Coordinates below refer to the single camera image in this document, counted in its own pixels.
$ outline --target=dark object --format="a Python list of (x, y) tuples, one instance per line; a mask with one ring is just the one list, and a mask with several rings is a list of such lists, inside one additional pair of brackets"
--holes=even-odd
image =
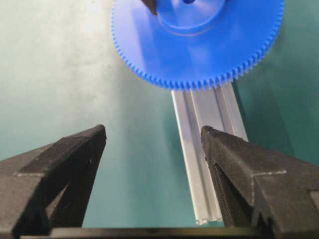
[(318, 166), (209, 126), (201, 140), (227, 226), (264, 223), (278, 238), (318, 238)]
[(82, 229), (105, 140), (98, 125), (1, 162), (0, 238), (272, 238), (269, 227), (278, 237), (317, 237), (319, 167), (211, 127), (202, 143), (231, 227)]
[(21, 239), (214, 238), (268, 239), (253, 228), (82, 229), (57, 228), (47, 236)]
[(2, 161), (0, 238), (80, 227), (105, 140), (98, 125)]
[(142, 0), (142, 2), (149, 8), (153, 15), (157, 15), (156, 13), (156, 0)]

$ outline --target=blue plastic gear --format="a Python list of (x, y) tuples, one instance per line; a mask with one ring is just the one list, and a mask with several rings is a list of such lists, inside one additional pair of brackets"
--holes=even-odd
[(147, 82), (205, 90), (262, 60), (280, 31), (284, 0), (158, 0), (157, 14), (141, 0), (115, 0), (117, 52)]

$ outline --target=green surface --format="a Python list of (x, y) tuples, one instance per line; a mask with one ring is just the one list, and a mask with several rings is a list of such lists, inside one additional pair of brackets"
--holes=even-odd
[(111, 6), (0, 1), (0, 159), (102, 123), (84, 226), (196, 226), (171, 93), (117, 55)]
[[(117, 56), (111, 1), (10, 0), (0, 9), (0, 158), (102, 123), (108, 141), (84, 226), (195, 226), (170, 92)], [(251, 142), (315, 163), (318, 9), (286, 0), (274, 48), (235, 84)]]
[(319, 1), (286, 0), (270, 53), (236, 81), (251, 142), (319, 164)]

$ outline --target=metal profile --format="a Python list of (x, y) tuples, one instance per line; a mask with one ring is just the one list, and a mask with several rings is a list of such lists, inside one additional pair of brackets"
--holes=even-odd
[(196, 223), (222, 219), (215, 189), (200, 142), (200, 130), (209, 125), (247, 141), (231, 84), (205, 92), (172, 91)]

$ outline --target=gear teeth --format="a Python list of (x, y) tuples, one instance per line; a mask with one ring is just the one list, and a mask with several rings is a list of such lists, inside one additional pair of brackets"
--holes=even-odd
[(251, 57), (246, 62), (242, 63), (241, 65), (237, 67), (234, 67), (229, 72), (220, 74), (219, 76), (216, 76), (213, 78), (209, 78), (208, 80), (203, 79), (203, 80), (198, 80), (197, 82), (192, 81), (191, 83), (189, 82), (178, 83), (171, 80), (167, 81), (167, 80), (157, 79), (156, 77), (153, 77), (151, 75), (148, 75), (147, 73), (144, 73), (137, 66), (132, 64), (132, 62), (130, 62), (130, 60), (126, 58), (126, 56), (124, 55), (124, 52), (121, 51), (120, 46), (116, 40), (116, 35), (114, 30), (114, 12), (115, 12), (117, 0), (114, 0), (114, 4), (112, 7), (112, 16), (111, 16), (112, 39), (113, 39), (115, 49), (117, 53), (119, 54), (119, 56), (123, 59), (124, 63), (131, 69), (132, 72), (136, 73), (139, 77), (141, 77), (147, 82), (150, 82), (156, 86), (159, 86), (165, 89), (170, 89), (170, 90), (200, 91), (201, 89), (203, 89), (205, 91), (206, 89), (210, 89), (210, 90), (213, 88), (216, 89), (218, 86), (222, 86), (223, 84), (228, 84), (229, 82), (234, 82), (234, 80), (238, 80), (240, 76), (243, 76), (245, 73), (248, 73), (250, 70), (252, 70), (266, 56), (270, 48), (275, 43), (276, 38), (281, 29), (282, 20), (283, 20), (284, 11), (285, 11), (285, 0), (280, 0), (280, 1), (281, 1), (280, 11), (277, 16), (274, 29), (270, 32), (267, 40), (256, 51), (256, 53), (251, 55)]

